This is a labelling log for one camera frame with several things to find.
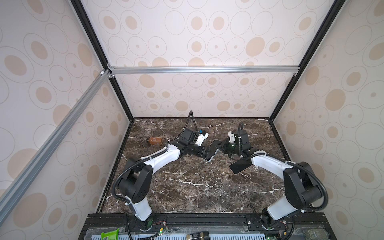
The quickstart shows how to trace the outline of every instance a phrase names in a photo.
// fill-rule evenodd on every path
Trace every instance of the patterned wall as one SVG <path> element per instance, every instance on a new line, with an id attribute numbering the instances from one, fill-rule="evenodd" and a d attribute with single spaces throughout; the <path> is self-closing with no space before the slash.
<path id="1" fill-rule="evenodd" d="M 0 2 L 0 196 L 101 67 L 66 0 Z"/>
<path id="2" fill-rule="evenodd" d="M 333 0 L 83 0 L 115 66 L 294 65 Z"/>
<path id="3" fill-rule="evenodd" d="M 134 116 L 269 117 L 293 73 L 118 74 Z"/>
<path id="4" fill-rule="evenodd" d="M 127 128 L 110 84 L 103 84 L 1 226 L 0 240 L 77 240 Z"/>
<path id="5" fill-rule="evenodd" d="M 383 63 L 384 0 L 349 1 L 275 122 L 325 183 L 339 240 L 384 235 Z"/>

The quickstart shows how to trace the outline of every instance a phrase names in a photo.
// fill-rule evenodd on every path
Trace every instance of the silver metal bar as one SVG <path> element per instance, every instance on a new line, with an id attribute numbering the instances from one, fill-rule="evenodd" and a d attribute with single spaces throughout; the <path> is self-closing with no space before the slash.
<path id="1" fill-rule="evenodd" d="M 56 148 L 60 145 L 61 141 L 71 130 L 77 119 L 81 116 L 85 108 L 100 89 L 101 85 L 111 75 L 109 70 L 104 70 L 101 73 L 102 75 L 98 76 L 93 81 L 83 96 L 73 106 L 64 120 L 50 135 L 48 140 L 39 149 L 33 159 L 31 159 L 29 164 L 25 167 L 24 171 L 13 181 L 13 183 L 2 197 L 0 201 L 0 226 L 6 220 L 19 200 L 23 197 L 28 187 L 47 163 Z"/>
<path id="2" fill-rule="evenodd" d="M 299 66 L 214 66 L 214 67 L 111 67 L 112 74 L 132 73 L 297 73 Z"/>

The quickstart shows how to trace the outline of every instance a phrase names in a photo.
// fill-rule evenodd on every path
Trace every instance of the brown marble surface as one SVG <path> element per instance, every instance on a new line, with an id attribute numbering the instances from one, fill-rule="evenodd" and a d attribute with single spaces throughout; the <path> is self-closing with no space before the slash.
<path id="1" fill-rule="evenodd" d="M 162 137 L 163 144 L 176 136 L 186 119 L 137 119 L 129 135 L 115 177 L 123 170 L 126 159 L 132 156 L 147 156 L 164 147 L 150 146 L 148 137 Z M 275 136 L 264 119 L 196 119 L 199 129 L 209 133 L 203 143 L 209 145 L 214 139 L 223 140 L 228 131 L 236 131 L 239 122 L 249 134 L 253 147 L 283 158 Z M 169 163 L 152 177 L 148 202 L 155 213 L 169 212 L 252 212 L 252 203 L 258 212 L 279 199 L 284 192 L 280 178 L 268 171 L 251 166 L 235 175 L 229 168 L 234 161 L 218 152 L 211 162 L 196 156 L 185 156 Z M 111 196 L 102 213 L 129 212 L 128 206 Z"/>

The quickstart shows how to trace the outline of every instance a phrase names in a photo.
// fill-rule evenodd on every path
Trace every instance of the green snack bag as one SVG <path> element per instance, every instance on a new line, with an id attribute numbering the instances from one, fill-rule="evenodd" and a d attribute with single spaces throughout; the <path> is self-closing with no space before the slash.
<path id="1" fill-rule="evenodd" d="M 119 235 L 119 229 L 116 229 L 111 232 L 107 233 L 101 233 L 101 239 L 102 240 L 118 240 L 118 235 Z"/>

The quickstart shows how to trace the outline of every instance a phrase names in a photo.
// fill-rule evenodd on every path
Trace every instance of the wallpaper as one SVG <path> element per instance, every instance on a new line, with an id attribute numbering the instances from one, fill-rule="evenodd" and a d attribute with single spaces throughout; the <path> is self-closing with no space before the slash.
<path id="1" fill-rule="evenodd" d="M 112 66 L 298 65 L 333 0 L 83 0 Z"/>
<path id="2" fill-rule="evenodd" d="M 117 74 L 135 117 L 269 117 L 293 73 Z"/>
<path id="3" fill-rule="evenodd" d="M 100 71 L 67 1 L 0 1 L 0 196 Z"/>
<path id="4" fill-rule="evenodd" d="M 349 1 L 275 121 L 324 182 L 339 240 L 384 235 L 383 63 L 384 1 Z"/>
<path id="5" fill-rule="evenodd" d="M 107 81 L 0 227 L 0 240 L 77 240 L 127 128 Z"/>

